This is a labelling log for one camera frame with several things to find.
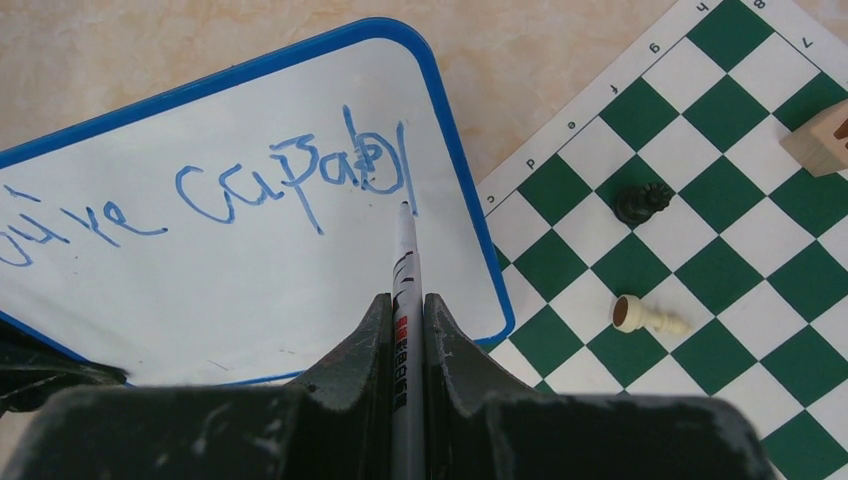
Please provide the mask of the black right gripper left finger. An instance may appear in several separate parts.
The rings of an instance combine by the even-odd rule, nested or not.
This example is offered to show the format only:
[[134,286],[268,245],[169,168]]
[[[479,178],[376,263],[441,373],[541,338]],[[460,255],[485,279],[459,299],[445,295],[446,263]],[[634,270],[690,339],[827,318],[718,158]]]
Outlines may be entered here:
[[78,387],[25,430],[5,479],[385,479],[392,303],[281,386]]

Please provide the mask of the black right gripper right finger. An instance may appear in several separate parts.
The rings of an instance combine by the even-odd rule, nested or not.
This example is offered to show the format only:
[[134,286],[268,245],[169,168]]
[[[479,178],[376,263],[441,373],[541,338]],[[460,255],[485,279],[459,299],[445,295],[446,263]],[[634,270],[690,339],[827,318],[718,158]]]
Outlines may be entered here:
[[557,395],[502,368],[424,300],[435,479],[771,479],[752,425],[707,397]]

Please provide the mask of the blue marker pen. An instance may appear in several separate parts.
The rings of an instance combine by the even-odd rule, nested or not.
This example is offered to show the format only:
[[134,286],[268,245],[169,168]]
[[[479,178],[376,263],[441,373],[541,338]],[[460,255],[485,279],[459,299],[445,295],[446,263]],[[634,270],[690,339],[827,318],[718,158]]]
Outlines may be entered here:
[[392,284],[393,479],[426,477],[423,381],[423,297],[415,220],[407,201],[399,206],[397,261]]

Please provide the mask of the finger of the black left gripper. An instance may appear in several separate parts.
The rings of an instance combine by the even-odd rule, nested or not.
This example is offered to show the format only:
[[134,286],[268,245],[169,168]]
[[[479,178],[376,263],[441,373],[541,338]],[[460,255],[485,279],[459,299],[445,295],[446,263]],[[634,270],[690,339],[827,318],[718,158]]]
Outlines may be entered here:
[[127,372],[108,365],[74,360],[3,321],[1,323],[1,412],[27,413],[50,396],[77,386],[116,386]]

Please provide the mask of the blue framed whiteboard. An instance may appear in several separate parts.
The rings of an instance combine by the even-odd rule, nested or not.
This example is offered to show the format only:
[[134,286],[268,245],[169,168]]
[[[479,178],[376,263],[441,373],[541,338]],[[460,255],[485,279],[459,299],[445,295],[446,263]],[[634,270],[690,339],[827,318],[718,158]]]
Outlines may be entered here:
[[308,368],[392,287],[516,325],[434,54],[367,18],[1,154],[1,318],[132,385]]

